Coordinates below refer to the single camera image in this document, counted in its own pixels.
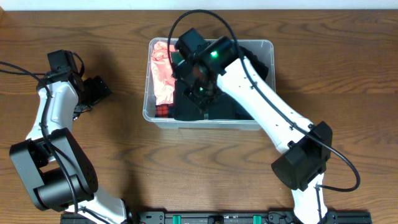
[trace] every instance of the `green light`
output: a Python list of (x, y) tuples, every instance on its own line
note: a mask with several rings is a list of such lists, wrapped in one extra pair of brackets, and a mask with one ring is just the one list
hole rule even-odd
[(212, 57), (217, 57), (217, 51), (213, 51), (212, 53), (210, 53)]

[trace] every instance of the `white background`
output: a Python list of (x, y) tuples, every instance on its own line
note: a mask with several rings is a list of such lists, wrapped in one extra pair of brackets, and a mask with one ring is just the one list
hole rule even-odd
[(0, 0), (13, 10), (398, 9), (398, 0)]

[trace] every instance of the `plastic bin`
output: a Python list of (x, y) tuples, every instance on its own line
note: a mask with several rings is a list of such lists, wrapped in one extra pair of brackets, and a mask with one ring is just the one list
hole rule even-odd
[[(171, 44), (175, 44), (178, 39), (171, 39)], [(157, 37), (149, 42), (147, 78), (145, 84), (144, 118), (153, 122), (160, 128), (233, 128), (244, 130), (259, 130), (261, 127), (255, 120), (203, 120), (203, 121), (177, 121), (172, 118), (155, 118), (156, 97), (154, 95), (154, 82), (150, 70), (150, 56), (158, 41), (167, 42), (167, 38)], [(252, 51), (257, 55), (258, 60), (262, 61), (268, 68), (266, 83), (275, 91), (275, 66), (274, 66), (274, 46), (268, 40), (238, 40), (239, 45)]]

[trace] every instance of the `black metal base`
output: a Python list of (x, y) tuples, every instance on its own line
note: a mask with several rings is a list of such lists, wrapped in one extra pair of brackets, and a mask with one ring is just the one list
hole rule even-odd
[[(268, 213), (164, 213), (138, 214), (140, 224), (298, 224), (293, 211)], [(372, 224), (369, 212), (329, 211), (323, 224)], [(61, 224), (94, 224), (81, 215), (64, 214)]]

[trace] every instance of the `wooden table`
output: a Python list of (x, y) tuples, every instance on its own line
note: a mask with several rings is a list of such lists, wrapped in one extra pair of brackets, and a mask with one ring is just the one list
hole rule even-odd
[[(263, 131), (159, 129), (142, 117), (148, 44), (167, 37), (181, 11), (6, 12), (0, 60), (49, 70), (47, 53), (65, 49), (100, 75), (114, 94), (73, 123), (100, 186), (135, 209), (169, 211), (292, 208), (290, 190), (271, 170), (280, 155)], [(358, 168), (352, 193), (325, 191), (337, 210), (369, 210), (375, 223), (398, 222), (398, 11), (220, 11), (239, 39), (275, 47), (278, 94), (314, 123), (333, 128), (333, 145)], [(227, 33), (203, 14), (196, 27)], [(9, 158), (32, 128), (39, 97), (30, 77), (0, 74), (0, 222), (58, 223), (30, 201)], [(325, 183), (354, 184), (332, 156)]]

